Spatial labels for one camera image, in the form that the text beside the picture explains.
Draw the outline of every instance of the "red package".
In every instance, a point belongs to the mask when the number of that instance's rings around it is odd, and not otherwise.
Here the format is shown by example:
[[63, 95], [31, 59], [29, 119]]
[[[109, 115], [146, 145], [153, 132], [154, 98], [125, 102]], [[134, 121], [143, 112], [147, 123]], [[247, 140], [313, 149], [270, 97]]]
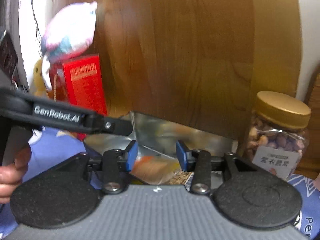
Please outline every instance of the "red package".
[[[107, 115], [99, 55], [88, 55], [51, 65], [49, 97]], [[78, 134], [83, 140], [85, 134]]]

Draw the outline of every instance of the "plastic jar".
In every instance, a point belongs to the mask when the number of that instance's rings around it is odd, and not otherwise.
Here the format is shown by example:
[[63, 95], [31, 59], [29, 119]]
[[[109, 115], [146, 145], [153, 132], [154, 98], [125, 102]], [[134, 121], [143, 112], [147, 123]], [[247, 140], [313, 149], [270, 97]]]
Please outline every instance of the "plastic jar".
[[244, 157], [286, 179], [309, 144], [310, 115], [310, 108], [293, 97], [272, 91], [257, 93]]

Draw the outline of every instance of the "yellow duck toy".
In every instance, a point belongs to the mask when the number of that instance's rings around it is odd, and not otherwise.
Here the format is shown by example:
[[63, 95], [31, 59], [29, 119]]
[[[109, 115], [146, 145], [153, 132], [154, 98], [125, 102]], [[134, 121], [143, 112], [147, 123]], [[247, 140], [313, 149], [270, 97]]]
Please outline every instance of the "yellow duck toy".
[[35, 96], [38, 97], [47, 97], [47, 90], [44, 85], [44, 81], [42, 78], [42, 59], [39, 59], [35, 67], [33, 68], [33, 84], [35, 85], [36, 91], [34, 93]]

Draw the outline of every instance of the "gold lid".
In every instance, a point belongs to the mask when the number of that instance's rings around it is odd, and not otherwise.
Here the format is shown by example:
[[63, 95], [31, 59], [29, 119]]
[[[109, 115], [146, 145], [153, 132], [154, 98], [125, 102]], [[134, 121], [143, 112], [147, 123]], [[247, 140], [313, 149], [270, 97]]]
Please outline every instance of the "gold lid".
[[311, 115], [311, 109], [305, 103], [272, 91], [258, 92], [254, 109], [270, 122], [292, 130], [307, 127]]

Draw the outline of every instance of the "gray gripper base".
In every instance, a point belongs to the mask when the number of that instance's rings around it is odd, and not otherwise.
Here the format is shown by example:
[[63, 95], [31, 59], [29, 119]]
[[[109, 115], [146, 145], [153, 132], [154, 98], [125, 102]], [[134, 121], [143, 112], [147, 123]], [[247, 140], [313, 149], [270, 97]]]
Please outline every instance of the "gray gripper base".
[[119, 195], [107, 195], [84, 220], [61, 229], [20, 225], [7, 240], [303, 240], [292, 226], [257, 231], [224, 218], [209, 198], [184, 186], [130, 185]]

